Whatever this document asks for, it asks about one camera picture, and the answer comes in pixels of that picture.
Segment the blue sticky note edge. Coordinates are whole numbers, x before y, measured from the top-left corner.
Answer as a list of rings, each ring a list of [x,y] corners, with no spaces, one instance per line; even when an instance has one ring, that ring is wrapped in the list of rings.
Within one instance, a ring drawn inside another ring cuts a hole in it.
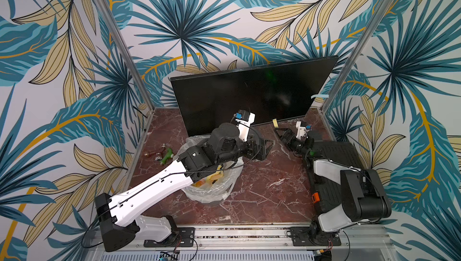
[[[315,98],[326,99],[326,98],[329,98],[329,94],[316,94],[316,95],[311,96],[311,99],[315,99]]]

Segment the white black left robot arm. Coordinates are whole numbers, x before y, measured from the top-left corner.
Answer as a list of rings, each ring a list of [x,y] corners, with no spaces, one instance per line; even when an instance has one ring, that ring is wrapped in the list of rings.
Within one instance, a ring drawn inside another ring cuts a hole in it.
[[[157,243],[172,240],[178,228],[171,216],[146,221],[142,214],[172,193],[216,172],[241,168],[241,158],[264,161],[273,144],[248,125],[224,123],[145,182],[117,195],[98,195],[95,203],[105,251],[117,251],[135,239]]]

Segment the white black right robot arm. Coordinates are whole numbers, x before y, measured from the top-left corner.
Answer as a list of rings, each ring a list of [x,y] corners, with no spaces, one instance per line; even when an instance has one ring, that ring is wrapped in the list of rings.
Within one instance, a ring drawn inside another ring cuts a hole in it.
[[[274,131],[291,152],[301,157],[318,213],[309,227],[290,229],[295,245],[339,245],[340,230],[362,221],[378,222],[391,215],[391,204],[379,174],[361,168],[351,143],[316,142],[312,136],[288,128]]]

